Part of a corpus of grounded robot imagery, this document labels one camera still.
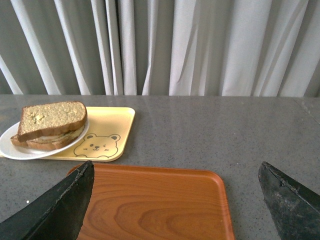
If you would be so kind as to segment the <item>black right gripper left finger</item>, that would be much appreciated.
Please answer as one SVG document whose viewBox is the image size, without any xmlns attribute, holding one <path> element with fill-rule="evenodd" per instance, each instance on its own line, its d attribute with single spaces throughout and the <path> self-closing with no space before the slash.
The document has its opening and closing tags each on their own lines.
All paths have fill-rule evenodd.
<svg viewBox="0 0 320 240">
<path fill-rule="evenodd" d="M 0 224 L 2 240 L 75 240 L 92 196 L 95 169 L 86 161 Z"/>
</svg>

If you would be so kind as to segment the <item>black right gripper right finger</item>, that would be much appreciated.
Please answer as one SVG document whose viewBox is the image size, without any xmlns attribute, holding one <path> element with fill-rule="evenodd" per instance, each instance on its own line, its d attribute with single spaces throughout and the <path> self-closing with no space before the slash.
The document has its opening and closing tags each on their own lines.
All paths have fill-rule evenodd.
<svg viewBox="0 0 320 240">
<path fill-rule="evenodd" d="M 268 162 L 258 180 L 279 237 L 282 240 L 320 238 L 320 196 Z"/>
</svg>

